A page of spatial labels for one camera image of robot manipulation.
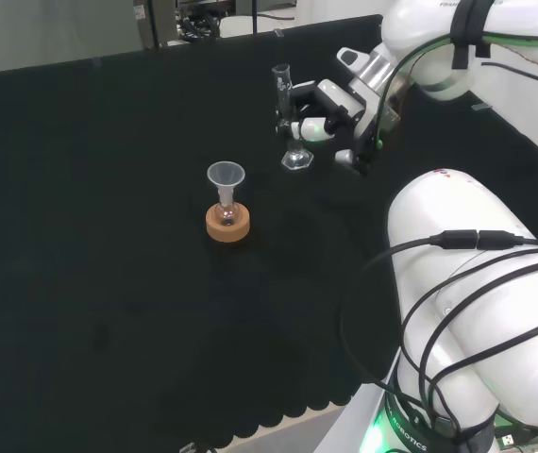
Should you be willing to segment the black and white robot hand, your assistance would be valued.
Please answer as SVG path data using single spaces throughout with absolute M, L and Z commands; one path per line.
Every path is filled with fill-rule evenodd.
M 328 142 L 344 130 L 351 135 L 352 147 L 337 152 L 335 160 L 365 175 L 381 148 L 379 135 L 400 120 L 391 99 L 381 98 L 358 78 L 347 90 L 329 79 L 294 85 L 279 76 L 276 83 L 276 134 L 286 144 L 281 163 L 291 171 L 312 164 L 309 143 Z

